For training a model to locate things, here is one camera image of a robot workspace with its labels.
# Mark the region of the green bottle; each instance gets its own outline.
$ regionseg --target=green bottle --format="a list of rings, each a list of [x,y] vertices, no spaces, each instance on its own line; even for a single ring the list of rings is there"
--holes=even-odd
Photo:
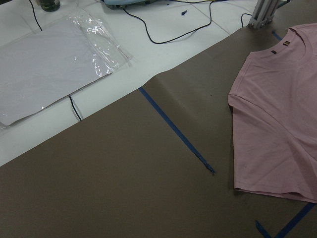
[[[44,11],[56,11],[60,7],[59,0],[40,0],[41,8]]]

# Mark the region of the blue tape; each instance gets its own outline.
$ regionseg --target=blue tape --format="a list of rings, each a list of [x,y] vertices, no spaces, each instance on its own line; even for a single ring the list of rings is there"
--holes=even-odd
[[[278,39],[279,41],[282,40],[283,38],[280,37],[279,35],[277,35],[277,33],[275,31],[272,31],[273,36],[276,37],[276,39]]]
[[[198,152],[198,150],[193,146],[192,143],[186,138],[186,136],[177,128],[177,126],[172,122],[172,120],[163,112],[163,110],[156,104],[153,98],[144,90],[143,87],[139,88],[143,96],[149,101],[149,103],[155,108],[155,110],[160,114],[160,116],[165,120],[165,122],[173,129],[173,131],[179,136],[179,138],[185,143],[185,145],[193,152],[198,159],[210,170],[213,174],[215,170],[210,164],[204,159],[204,157]]]
[[[285,237],[315,206],[315,203],[308,203],[277,235],[275,238]]]
[[[272,238],[271,235],[264,229],[264,227],[258,221],[256,221],[256,227],[264,238]]]

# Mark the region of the white table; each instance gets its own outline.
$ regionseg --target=white table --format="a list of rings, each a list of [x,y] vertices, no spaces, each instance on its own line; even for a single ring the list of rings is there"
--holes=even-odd
[[[213,23],[210,26],[163,45],[149,41],[141,21],[128,16],[122,9],[109,9],[97,0],[61,0],[61,8],[53,13],[42,11],[33,2],[43,28],[78,6],[85,9],[94,18],[102,20],[117,42],[133,57],[117,72],[73,94],[80,115],[86,118],[139,88],[154,75],[179,65],[238,30],[241,14],[252,13],[257,0],[213,3]],[[146,21],[154,40],[164,41],[207,24],[208,7],[208,2],[187,4],[159,0],[150,5],[130,6],[127,11]],[[187,13],[182,16],[181,12],[185,10]],[[245,16],[244,24],[248,21],[249,17]],[[37,31],[28,1],[14,0],[0,5],[0,47]],[[0,130],[0,166],[77,122],[69,99],[64,98]]]

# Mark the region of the black cable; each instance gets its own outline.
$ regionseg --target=black cable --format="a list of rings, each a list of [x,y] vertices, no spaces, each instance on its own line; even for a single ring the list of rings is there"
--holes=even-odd
[[[177,39],[179,39],[179,38],[181,38],[181,37],[183,37],[183,36],[186,36],[186,35],[188,35],[188,34],[190,34],[190,33],[193,33],[193,32],[195,32],[195,31],[198,31],[199,29],[202,29],[202,28],[204,28],[204,27],[206,27],[206,26],[209,26],[209,25],[211,24],[211,22],[212,22],[212,19],[211,19],[211,4],[212,4],[213,2],[215,2],[215,1],[224,1],[224,0],[204,0],[204,1],[181,1],[181,0],[178,1],[178,0],[169,0],[169,1],[176,1],[176,2],[183,2],[183,3],[201,3],[201,2],[207,2],[207,1],[210,2],[210,4],[209,4],[210,22],[209,22],[208,24],[204,25],[204,26],[198,27],[198,28],[196,28],[195,30],[189,31],[189,32],[187,32],[187,33],[185,33],[185,34],[183,34],[183,35],[181,35],[181,36],[178,36],[178,37],[176,37],[176,38],[174,38],[174,39],[171,39],[171,40],[168,40],[168,41],[163,41],[163,42],[156,42],[156,41],[152,40],[152,38],[150,37],[147,24],[146,24],[146,22],[145,22],[143,19],[139,18],[138,16],[135,16],[135,15],[132,15],[132,14],[128,13],[128,12],[126,11],[126,9],[123,9],[123,10],[124,10],[129,16],[135,17],[135,18],[139,19],[140,21],[142,21],[142,22],[144,23],[144,25],[145,25],[145,30],[146,30],[146,32],[147,32],[147,35],[148,35],[150,41],[151,41],[152,43],[154,43],[154,44],[160,45],[160,44],[165,44],[165,43],[168,43],[168,42],[177,40]]]
[[[71,96],[70,95],[68,95],[69,96],[69,99],[70,99],[70,102],[71,102],[71,106],[73,107],[73,109],[74,109],[74,112],[76,113],[76,115],[77,115],[77,117],[78,117],[78,119],[79,120],[81,120],[81,118],[80,118],[80,116],[79,116],[79,114],[78,114],[78,112],[76,111],[76,109],[75,109],[75,106],[74,106],[74,103],[73,103],[73,99],[71,98]]]
[[[277,6],[277,9],[279,9],[281,6],[284,6],[285,4],[289,3],[291,0],[287,0],[282,2],[279,6]]]
[[[243,17],[243,15],[248,15],[248,16],[252,16],[252,14],[248,14],[248,13],[243,13],[243,14],[241,15],[241,25],[242,25],[242,27],[243,27],[243,21],[242,21],[242,17]]]
[[[33,3],[31,2],[31,0],[29,0],[29,2],[30,2],[30,4],[31,4],[31,6],[32,6],[32,10],[33,10],[33,15],[34,15],[35,21],[36,21],[36,23],[38,24],[40,30],[43,31],[42,28],[41,28],[41,26],[39,25],[38,20],[36,19],[36,15],[35,15]]]

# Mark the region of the clear plastic bag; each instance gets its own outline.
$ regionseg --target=clear plastic bag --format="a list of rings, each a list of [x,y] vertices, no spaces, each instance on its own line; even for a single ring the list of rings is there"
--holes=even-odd
[[[69,18],[86,35],[88,41],[114,71],[128,63],[131,56],[121,48],[100,20],[78,8]]]
[[[0,122],[10,125],[37,113],[130,58],[100,22],[77,8],[0,49]]]
[[[6,126],[6,125],[3,125],[1,122],[0,122],[0,134],[2,133],[2,131],[4,130],[4,129],[6,129],[8,127],[8,125]]]

